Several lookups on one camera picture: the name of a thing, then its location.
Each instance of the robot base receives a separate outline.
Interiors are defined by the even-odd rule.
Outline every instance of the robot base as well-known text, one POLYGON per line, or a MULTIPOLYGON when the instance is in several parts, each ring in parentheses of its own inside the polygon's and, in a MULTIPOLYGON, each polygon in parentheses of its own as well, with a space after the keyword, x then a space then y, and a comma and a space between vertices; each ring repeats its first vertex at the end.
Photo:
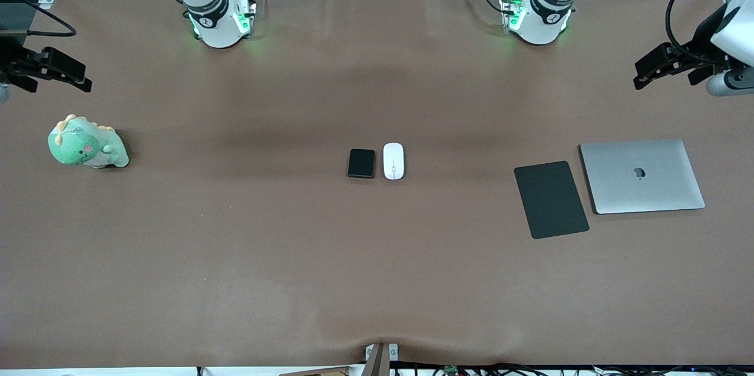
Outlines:
POLYGON ((741 88, 732 88, 725 84, 725 72, 713 75, 706 83, 707 93, 713 96, 740 96, 742 94, 754 94, 751 80, 741 88))
POLYGON ((566 29, 568 17, 571 16, 571 11, 568 11, 563 18, 558 17, 562 21, 545 24, 542 17, 531 10, 530 0, 500 0, 500 8, 512 12, 512 15, 502 14, 505 31, 533 45, 552 43, 566 29))
POLYGON ((256 3, 250 3, 249 0, 229 0, 228 11, 217 21, 214 28, 201 26, 190 15, 188 18, 194 26, 196 38, 212 48, 229 48, 242 38, 251 37, 255 16, 256 3))

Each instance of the white bracket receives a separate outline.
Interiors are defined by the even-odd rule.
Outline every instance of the white bracket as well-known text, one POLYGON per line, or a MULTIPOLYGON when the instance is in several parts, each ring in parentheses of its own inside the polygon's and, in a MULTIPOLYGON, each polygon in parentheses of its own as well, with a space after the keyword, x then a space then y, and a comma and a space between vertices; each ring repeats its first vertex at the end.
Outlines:
MULTIPOLYGON (((372 353, 372 348, 374 348, 375 344, 369 345, 366 347, 365 354, 366 357, 364 357, 365 360, 369 360, 369 354, 372 353)), ((389 344, 388 345, 390 350, 390 361, 398 361, 398 344, 389 344)))
POLYGON ((55 0, 39 0, 37 2, 37 5, 39 5, 39 7, 42 9, 49 10, 50 8, 52 8, 53 2, 55 2, 55 0))

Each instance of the black phone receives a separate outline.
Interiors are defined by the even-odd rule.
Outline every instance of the black phone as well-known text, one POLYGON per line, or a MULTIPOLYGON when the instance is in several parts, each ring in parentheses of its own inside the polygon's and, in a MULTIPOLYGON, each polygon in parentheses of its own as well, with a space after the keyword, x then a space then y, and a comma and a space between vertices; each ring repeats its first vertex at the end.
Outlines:
POLYGON ((375 151, 367 149, 350 150, 348 177, 372 179, 375 177, 375 151))

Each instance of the green dinosaur plush toy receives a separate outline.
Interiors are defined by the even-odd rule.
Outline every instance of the green dinosaur plush toy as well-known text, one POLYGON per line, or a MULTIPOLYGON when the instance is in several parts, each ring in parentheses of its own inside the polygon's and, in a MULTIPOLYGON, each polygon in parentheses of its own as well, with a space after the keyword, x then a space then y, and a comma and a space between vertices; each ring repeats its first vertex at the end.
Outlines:
POLYGON ((125 167, 128 155, 123 140, 111 127, 97 126, 73 114, 49 132, 49 152, 66 166, 125 167))

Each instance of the white wireless mouse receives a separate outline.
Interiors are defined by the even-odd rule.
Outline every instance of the white wireless mouse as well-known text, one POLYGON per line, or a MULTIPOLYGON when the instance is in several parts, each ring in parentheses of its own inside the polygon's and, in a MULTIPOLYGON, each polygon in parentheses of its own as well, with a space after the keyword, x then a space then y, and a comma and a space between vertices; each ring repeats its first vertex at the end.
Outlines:
POLYGON ((404 177, 404 145, 388 143, 382 149, 382 165, 388 180, 400 180, 404 177))

